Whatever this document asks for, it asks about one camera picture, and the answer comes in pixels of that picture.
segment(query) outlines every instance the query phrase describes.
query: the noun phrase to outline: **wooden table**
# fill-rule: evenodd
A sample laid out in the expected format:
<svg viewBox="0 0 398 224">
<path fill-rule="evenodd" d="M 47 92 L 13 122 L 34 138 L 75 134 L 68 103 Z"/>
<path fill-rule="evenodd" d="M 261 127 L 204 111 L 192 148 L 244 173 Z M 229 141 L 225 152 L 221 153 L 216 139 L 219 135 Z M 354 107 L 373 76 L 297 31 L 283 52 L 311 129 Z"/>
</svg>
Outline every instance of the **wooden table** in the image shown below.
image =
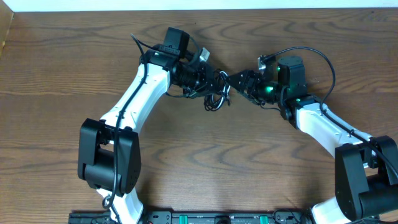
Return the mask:
<svg viewBox="0 0 398 224">
<path fill-rule="evenodd" d="M 129 34 L 152 45 L 169 26 L 191 34 L 229 73 L 255 69 L 260 54 L 319 49 L 337 72 L 330 108 L 398 140 L 397 9 L 17 13 L 0 59 L 0 223 L 65 223 L 72 210 L 101 210 L 100 195 L 76 174 L 80 126 L 132 82 L 139 51 Z M 291 54 L 304 58 L 310 91 L 323 96 L 327 64 L 311 52 Z M 334 196 L 334 160 L 321 145 L 278 112 L 231 97 L 215 113 L 203 99 L 159 100 L 140 136 L 145 204 L 273 210 Z"/>
</svg>

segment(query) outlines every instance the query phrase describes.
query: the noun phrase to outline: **black base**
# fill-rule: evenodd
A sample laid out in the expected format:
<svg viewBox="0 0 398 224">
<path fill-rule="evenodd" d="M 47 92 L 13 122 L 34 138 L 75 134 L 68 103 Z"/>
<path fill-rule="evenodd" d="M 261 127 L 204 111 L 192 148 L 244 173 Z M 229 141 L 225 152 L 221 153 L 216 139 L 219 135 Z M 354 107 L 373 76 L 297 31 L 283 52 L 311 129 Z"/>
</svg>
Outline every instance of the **black base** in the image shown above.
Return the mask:
<svg viewBox="0 0 398 224">
<path fill-rule="evenodd" d="M 110 217 L 111 212 L 69 214 L 68 224 L 117 224 Z M 351 222 L 351 224 L 375 224 L 379 217 Z M 266 213 L 197 213 L 197 212 L 144 212 L 139 224 L 316 224 L 308 212 Z"/>
</svg>

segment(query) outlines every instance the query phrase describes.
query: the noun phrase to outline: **green connector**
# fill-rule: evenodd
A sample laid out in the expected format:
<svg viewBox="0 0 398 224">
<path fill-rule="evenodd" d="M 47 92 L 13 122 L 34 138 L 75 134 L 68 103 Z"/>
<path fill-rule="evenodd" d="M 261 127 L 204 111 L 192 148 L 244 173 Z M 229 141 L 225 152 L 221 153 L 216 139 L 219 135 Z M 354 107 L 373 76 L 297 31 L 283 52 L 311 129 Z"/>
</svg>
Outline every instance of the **green connector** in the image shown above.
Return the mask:
<svg viewBox="0 0 398 224">
<path fill-rule="evenodd" d="M 180 215 L 180 224 L 188 224 L 188 216 L 187 215 Z"/>
<path fill-rule="evenodd" d="M 268 223 L 269 223 L 268 222 L 268 216 L 261 216 L 260 217 L 260 224 L 268 224 Z"/>
</svg>

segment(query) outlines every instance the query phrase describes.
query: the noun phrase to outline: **green led light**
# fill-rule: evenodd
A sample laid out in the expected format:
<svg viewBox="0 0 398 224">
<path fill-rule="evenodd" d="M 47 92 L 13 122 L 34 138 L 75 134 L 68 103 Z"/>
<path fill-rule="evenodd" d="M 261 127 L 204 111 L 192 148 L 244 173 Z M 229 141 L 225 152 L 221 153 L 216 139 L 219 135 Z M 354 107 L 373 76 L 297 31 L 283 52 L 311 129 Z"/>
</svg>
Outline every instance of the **green led light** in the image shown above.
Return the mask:
<svg viewBox="0 0 398 224">
<path fill-rule="evenodd" d="M 267 91 L 268 93 L 271 92 L 272 90 L 274 90 L 274 87 L 272 87 L 272 86 L 267 86 L 266 91 Z"/>
</svg>

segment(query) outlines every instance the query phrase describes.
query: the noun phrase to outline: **wire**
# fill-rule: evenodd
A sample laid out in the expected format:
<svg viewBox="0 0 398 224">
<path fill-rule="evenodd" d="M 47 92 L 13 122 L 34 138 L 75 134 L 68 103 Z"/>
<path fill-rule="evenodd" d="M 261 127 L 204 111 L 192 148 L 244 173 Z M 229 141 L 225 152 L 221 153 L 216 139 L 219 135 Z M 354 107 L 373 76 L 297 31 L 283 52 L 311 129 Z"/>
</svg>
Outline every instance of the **wire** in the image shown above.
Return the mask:
<svg viewBox="0 0 398 224">
<path fill-rule="evenodd" d="M 280 112 L 280 109 L 279 109 L 279 108 L 266 108 L 266 107 L 264 107 L 264 105 L 260 105 L 260 107 L 261 107 L 262 109 L 264 109 L 264 110 L 277 110 L 277 111 Z"/>
<path fill-rule="evenodd" d="M 154 48 L 153 46 L 147 45 L 147 44 L 143 43 L 142 41 L 140 41 L 140 40 L 138 40 L 138 39 L 137 39 L 137 41 L 139 42 L 139 44 L 141 44 L 141 45 L 143 45 L 143 46 L 145 46 L 145 47 L 147 47 L 147 48 L 149 48 L 149 49 L 153 49 L 153 48 Z"/>
<path fill-rule="evenodd" d="M 205 96 L 205 100 L 204 100 L 203 104 L 205 105 L 206 111 L 219 110 L 225 101 L 227 102 L 228 106 L 231 104 L 231 102 L 229 100 L 229 95 L 228 95 L 229 89 L 231 88 L 231 86 L 226 82 L 227 77 L 228 77 L 228 74 L 224 71 L 220 71 L 218 73 L 218 77 L 216 78 L 216 81 L 217 81 L 217 83 L 220 82 L 220 79 L 223 81 L 223 89 L 219 93 L 217 93 L 218 95 L 220 95 L 220 98 L 216 101 L 214 101 L 214 94 Z"/>
<path fill-rule="evenodd" d="M 145 83 L 146 78 L 147 78 L 147 60 L 144 54 L 144 50 L 142 49 L 139 41 L 136 39 L 136 37 L 133 34 L 130 34 L 132 39 L 136 42 L 139 51 L 141 52 L 141 57 L 143 60 L 144 64 L 144 76 L 141 79 L 141 82 L 138 84 L 137 88 L 134 90 L 132 95 L 127 99 L 125 104 L 123 105 L 122 109 L 119 111 L 118 119 L 116 120 L 116 127 L 114 129 L 114 139 L 113 139 L 113 165 L 114 165 L 114 170 L 113 170 L 113 189 L 112 189 L 112 194 L 110 197 L 105 197 L 104 200 L 102 201 L 102 206 L 104 209 L 109 209 L 112 204 L 113 200 L 116 196 L 116 191 L 117 191 L 117 185 L 118 185 L 118 144 L 119 144 L 119 127 L 120 127 L 120 121 L 123 118 L 123 114 L 126 110 L 126 108 L 129 106 L 129 103 L 132 101 L 132 99 L 135 97 L 141 86 Z"/>
<path fill-rule="evenodd" d="M 280 224 L 280 222 L 278 222 L 278 221 L 276 220 L 276 213 L 277 213 L 277 212 L 280 212 L 280 211 L 290 212 L 290 213 L 293 215 L 294 220 L 295 220 L 298 224 L 301 224 L 301 222 L 296 218 L 296 216 L 294 215 L 294 213 L 293 213 L 291 210 L 287 209 L 287 208 L 280 208 L 280 209 L 275 210 L 275 211 L 272 213 L 271 218 L 275 221 L 276 224 Z"/>
<path fill-rule="evenodd" d="M 170 93 L 165 93 L 167 96 L 171 96 L 171 97 L 174 97 L 174 98 L 186 98 L 186 97 L 188 97 L 188 95 L 187 94 L 182 94 L 182 95 L 178 95 L 178 96 L 176 96 L 176 95 L 170 95 Z"/>
<path fill-rule="evenodd" d="M 343 126 L 342 124 L 340 124 L 339 122 L 337 122 L 337 121 L 336 121 L 335 119 L 333 119 L 330 115 L 328 115 L 327 110 L 324 110 L 324 109 L 323 109 L 323 102 L 329 97 L 330 93 L 333 91 L 333 89 L 334 89 L 334 87 L 335 87 L 335 85 L 336 85 L 336 72 L 335 72 L 335 69 L 333 68 L 333 65 L 331 64 L 330 60 L 328 59 L 328 57 L 326 57 L 325 54 L 323 54 L 322 52 L 320 52 L 320 51 L 317 50 L 317 49 L 313 49 L 313 48 L 310 48 L 310 47 L 291 47 L 291 48 L 288 48 L 288 49 L 285 49 L 285 50 L 281 50 L 280 52 L 277 52 L 277 53 L 274 53 L 274 54 L 271 54 L 271 55 L 267 55 L 267 56 L 264 57 L 263 60 L 269 60 L 270 58 L 275 57 L 276 55 L 280 55 L 280 54 L 285 53 L 285 52 L 288 52 L 288 51 L 290 51 L 290 50 L 297 50 L 297 49 L 310 50 L 310 51 L 312 51 L 312 52 L 315 52 L 315 53 L 321 55 L 321 56 L 326 60 L 326 62 L 328 63 L 328 65 L 329 65 L 329 67 L 330 67 L 331 75 L 332 75 L 332 78 L 333 78 L 333 79 L 332 79 L 332 83 L 331 83 L 331 86 L 330 86 L 330 88 L 329 88 L 328 93 L 323 97 L 323 99 L 321 100 L 321 102 L 320 102 L 320 104 L 319 104 L 319 109 L 320 109 L 320 111 L 321 111 L 321 115 L 324 114 L 329 120 L 331 120 L 333 123 L 335 123 L 335 124 L 336 124 L 337 126 L 339 126 L 341 129 L 343 129 L 343 130 L 345 130 L 347 133 L 349 133 L 350 136 L 354 136 L 354 137 L 356 137 L 357 139 L 359 139 L 360 141 L 362 141 L 363 143 L 368 144 L 369 147 L 372 149 L 372 151 L 374 151 L 374 152 L 376 153 L 376 155 L 380 158 L 380 160 L 382 160 L 382 161 L 386 164 L 386 166 L 388 166 L 388 167 L 391 169 L 391 171 L 394 173 L 394 175 L 398 178 L 398 172 L 397 172 L 397 170 L 395 169 L 395 167 L 391 164 L 391 162 L 388 160 L 388 158 L 387 158 L 382 152 L 378 151 L 378 150 L 377 150 L 372 144 L 370 144 L 367 140 L 365 140 L 365 139 L 362 138 L 361 136 L 357 135 L 357 134 L 355 133 L 355 130 L 354 130 L 354 129 L 350 130 L 350 129 L 346 128 L 345 126 Z M 282 97 L 283 91 L 284 91 L 284 88 L 282 87 L 281 101 L 280 101 L 281 104 L 282 104 L 282 99 L 283 99 L 283 97 Z"/>
<path fill-rule="evenodd" d="M 116 211 L 116 208 L 114 207 L 114 205 L 112 205 L 112 210 L 113 210 L 113 213 L 114 213 L 118 223 L 122 224 L 122 222 L 120 221 L 120 215 L 119 215 L 118 211 Z"/>
</svg>

